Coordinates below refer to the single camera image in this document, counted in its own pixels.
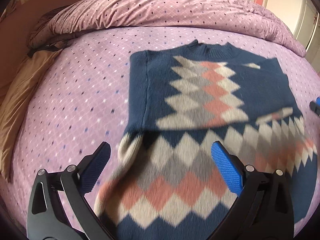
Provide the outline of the navy argyle knit sweater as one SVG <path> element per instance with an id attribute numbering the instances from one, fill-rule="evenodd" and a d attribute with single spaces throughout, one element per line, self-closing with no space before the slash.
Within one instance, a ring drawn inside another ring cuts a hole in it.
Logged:
<path id="1" fill-rule="evenodd" d="M 211 157 L 221 142 L 259 171 L 284 171 L 295 222 L 308 212 L 317 150 L 275 58 L 197 41 L 130 57 L 119 166 L 94 210 L 117 239 L 206 239 L 235 201 Z"/>

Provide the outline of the purple diamond-pattern bed sheet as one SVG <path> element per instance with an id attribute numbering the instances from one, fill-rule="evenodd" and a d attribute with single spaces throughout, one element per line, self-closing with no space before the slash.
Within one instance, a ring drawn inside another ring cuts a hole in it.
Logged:
<path id="1" fill-rule="evenodd" d="M 319 143 L 319 118 L 309 102 L 319 96 L 319 77 L 306 61 L 278 44 L 227 31 L 181 27 L 132 27 L 88 33 L 66 48 L 48 69 L 29 103 L 16 139 L 11 182 L 1 181 L 9 215 L 25 229 L 36 172 L 78 163 L 102 141 L 117 148 L 127 122 L 129 57 L 139 50 L 175 48 L 193 40 L 230 43 L 263 57 L 276 57 Z"/>

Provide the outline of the tan brown pillow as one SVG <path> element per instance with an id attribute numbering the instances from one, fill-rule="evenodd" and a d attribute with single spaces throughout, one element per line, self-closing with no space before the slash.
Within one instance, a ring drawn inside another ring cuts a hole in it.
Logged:
<path id="1" fill-rule="evenodd" d="M 1 104 L 1 176 L 7 182 L 10 182 L 15 141 L 29 102 L 46 71 L 67 46 L 67 42 L 57 42 L 27 55 Z"/>

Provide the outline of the white door frame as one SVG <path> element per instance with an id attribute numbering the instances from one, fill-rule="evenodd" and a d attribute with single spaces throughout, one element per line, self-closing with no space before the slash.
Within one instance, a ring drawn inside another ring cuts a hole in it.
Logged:
<path id="1" fill-rule="evenodd" d="M 267 0 L 266 9 L 289 28 L 294 38 L 309 50 L 314 38 L 318 11 L 311 0 Z"/>

